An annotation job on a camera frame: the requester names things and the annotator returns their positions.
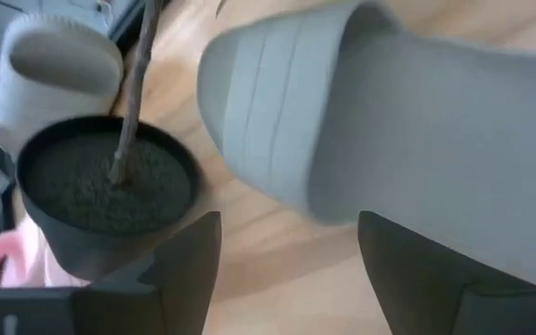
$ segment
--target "potting soil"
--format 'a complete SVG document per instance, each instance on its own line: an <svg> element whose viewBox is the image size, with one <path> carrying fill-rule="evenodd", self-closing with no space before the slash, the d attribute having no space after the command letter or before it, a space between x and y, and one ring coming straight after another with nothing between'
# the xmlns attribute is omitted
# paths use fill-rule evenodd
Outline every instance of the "potting soil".
<svg viewBox="0 0 536 335"><path fill-rule="evenodd" d="M49 145L33 162L26 192L48 215L89 231L152 231L178 219L188 207L191 184L166 150L137 140L130 178L108 179L118 134L87 134Z"/></svg>

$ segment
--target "white ceramic pot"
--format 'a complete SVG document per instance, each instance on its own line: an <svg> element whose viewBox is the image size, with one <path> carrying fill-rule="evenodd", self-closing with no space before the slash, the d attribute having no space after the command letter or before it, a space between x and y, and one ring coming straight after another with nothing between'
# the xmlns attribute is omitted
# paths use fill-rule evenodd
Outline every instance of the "white ceramic pot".
<svg viewBox="0 0 536 335"><path fill-rule="evenodd" d="M13 20L0 51L0 134L9 135L0 146L15 155L51 123L109 113L122 78L116 45L87 26L48 15Z"/></svg>

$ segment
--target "wooden stick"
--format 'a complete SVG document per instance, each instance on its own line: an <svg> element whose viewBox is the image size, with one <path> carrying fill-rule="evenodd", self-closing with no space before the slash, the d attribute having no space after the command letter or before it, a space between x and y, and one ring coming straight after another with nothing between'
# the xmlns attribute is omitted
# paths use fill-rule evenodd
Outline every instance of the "wooden stick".
<svg viewBox="0 0 536 335"><path fill-rule="evenodd" d="M136 50L136 58L131 68L131 88L127 96L127 114L121 127L119 145L114 154L113 166L109 172L109 179L114 185L122 184L128 178L127 161L129 153L136 140L136 130L140 120L141 93L146 75L146 68L150 62L156 27L160 18L164 0L146 0L144 18L141 23L140 42Z"/></svg>

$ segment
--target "pink object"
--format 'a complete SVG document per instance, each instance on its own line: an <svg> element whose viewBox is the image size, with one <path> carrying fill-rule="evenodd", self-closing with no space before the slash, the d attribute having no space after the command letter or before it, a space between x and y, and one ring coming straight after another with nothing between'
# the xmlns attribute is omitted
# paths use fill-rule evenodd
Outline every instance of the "pink object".
<svg viewBox="0 0 536 335"><path fill-rule="evenodd" d="M84 286L60 268L41 229L26 216L18 227L0 234L0 262L6 259L0 288Z"/></svg>

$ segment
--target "floor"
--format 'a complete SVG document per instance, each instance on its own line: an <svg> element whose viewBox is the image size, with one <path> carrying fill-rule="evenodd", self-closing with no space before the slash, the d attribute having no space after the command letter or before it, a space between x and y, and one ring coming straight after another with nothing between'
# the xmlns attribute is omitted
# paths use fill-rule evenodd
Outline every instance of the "floor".
<svg viewBox="0 0 536 335"><path fill-rule="evenodd" d="M182 141L207 190L192 215L222 213L221 269L206 334L390 334L364 272L353 224L327 227L232 176L201 125L195 76L204 46L224 29L325 0L174 0L163 14L142 117ZM536 1L388 0L409 28L536 51ZM125 100L118 109L125 110Z"/></svg>

